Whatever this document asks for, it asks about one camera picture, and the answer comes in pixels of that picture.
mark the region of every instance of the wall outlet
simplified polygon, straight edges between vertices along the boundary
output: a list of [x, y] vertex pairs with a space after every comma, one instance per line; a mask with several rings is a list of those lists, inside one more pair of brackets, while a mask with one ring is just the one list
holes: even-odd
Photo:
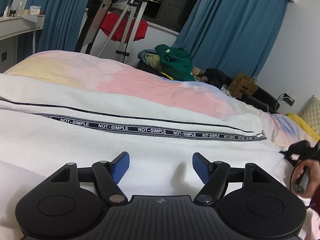
[[284, 93], [283, 101], [286, 102], [289, 106], [292, 106], [295, 100], [290, 97], [287, 93]]

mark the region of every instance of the controller grip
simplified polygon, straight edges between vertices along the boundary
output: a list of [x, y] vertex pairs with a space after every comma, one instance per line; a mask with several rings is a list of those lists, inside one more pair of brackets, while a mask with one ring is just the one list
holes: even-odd
[[305, 167], [303, 174], [296, 180], [293, 185], [293, 189], [298, 194], [304, 194], [307, 191], [307, 187], [310, 181], [310, 168]]

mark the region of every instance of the black controller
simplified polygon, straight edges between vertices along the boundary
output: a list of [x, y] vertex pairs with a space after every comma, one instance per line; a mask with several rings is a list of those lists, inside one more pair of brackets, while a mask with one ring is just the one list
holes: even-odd
[[[141, 195], [128, 201], [117, 186], [129, 168], [127, 152], [90, 168], [67, 163], [17, 204], [23, 239], [299, 240], [306, 207], [259, 166], [231, 168], [200, 153], [192, 161], [204, 183], [193, 201]], [[98, 195], [79, 182], [93, 182]], [[242, 188], [225, 195], [232, 182], [243, 182]]]

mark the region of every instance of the cushion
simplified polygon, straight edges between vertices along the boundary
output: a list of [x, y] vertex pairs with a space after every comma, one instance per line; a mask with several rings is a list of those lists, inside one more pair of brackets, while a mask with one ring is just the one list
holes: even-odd
[[308, 102], [301, 118], [320, 135], [320, 99], [313, 95]]
[[300, 126], [302, 130], [310, 135], [313, 140], [315, 140], [316, 142], [320, 140], [320, 136], [311, 128], [310, 125], [303, 121], [301, 117], [292, 113], [287, 113], [285, 116], [293, 120], [298, 126]]

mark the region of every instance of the white desk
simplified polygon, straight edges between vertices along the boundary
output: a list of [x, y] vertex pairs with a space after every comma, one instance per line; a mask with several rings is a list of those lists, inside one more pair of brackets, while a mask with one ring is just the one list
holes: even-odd
[[0, 18], [0, 41], [19, 34], [33, 32], [32, 51], [36, 51], [36, 31], [43, 29], [45, 15], [37, 15], [38, 22], [28, 21], [21, 16]]

